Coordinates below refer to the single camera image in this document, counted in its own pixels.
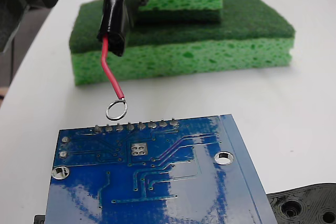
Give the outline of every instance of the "floor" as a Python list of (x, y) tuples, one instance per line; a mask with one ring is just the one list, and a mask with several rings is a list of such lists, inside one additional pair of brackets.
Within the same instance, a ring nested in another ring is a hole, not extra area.
[(16, 33), (14, 43), (9, 46), (3, 55), (0, 55), (0, 87), (8, 87), (10, 85), (12, 78), (49, 13), (49, 9), (32, 9), (24, 16)]

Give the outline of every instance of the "metal ring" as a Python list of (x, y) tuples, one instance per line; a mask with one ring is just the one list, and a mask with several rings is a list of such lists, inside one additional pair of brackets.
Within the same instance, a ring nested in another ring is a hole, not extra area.
[[(112, 106), (114, 106), (115, 104), (120, 103), (120, 102), (122, 102), (125, 105), (124, 112), (120, 116), (117, 116), (116, 118), (110, 117), (109, 116), (109, 110), (110, 110), (110, 108), (112, 108)], [(122, 99), (119, 99), (119, 100), (115, 100), (114, 102), (112, 102), (108, 106), (108, 108), (106, 110), (106, 117), (107, 117), (108, 120), (117, 121), (117, 120), (122, 119), (126, 115), (126, 113), (127, 113), (127, 103), (126, 103), (126, 100), (124, 98), (122, 98)]]

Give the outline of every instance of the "circuit board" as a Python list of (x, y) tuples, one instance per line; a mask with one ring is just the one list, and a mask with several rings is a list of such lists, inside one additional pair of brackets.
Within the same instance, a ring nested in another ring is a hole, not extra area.
[(46, 224), (276, 223), (231, 115), (59, 132)]

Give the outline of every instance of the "black plastic part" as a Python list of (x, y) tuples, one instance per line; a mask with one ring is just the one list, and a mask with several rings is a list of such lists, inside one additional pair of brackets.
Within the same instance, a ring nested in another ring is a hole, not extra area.
[(103, 18), (97, 38), (102, 41), (108, 35), (109, 50), (122, 56), (127, 44), (127, 35), (134, 26), (140, 5), (148, 0), (104, 0)]
[(317, 184), (268, 194), (278, 224), (335, 224), (336, 184)]
[(44, 224), (45, 219), (45, 215), (35, 215), (34, 224)]

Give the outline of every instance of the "black cable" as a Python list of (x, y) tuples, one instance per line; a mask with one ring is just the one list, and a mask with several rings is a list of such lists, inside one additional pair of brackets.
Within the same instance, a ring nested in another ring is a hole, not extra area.
[(10, 75), (9, 75), (9, 84), (11, 84), (12, 80), (13, 80), (13, 77), (14, 77), (14, 40), (15, 38), (13, 38), (12, 40), (12, 51), (10, 53)]

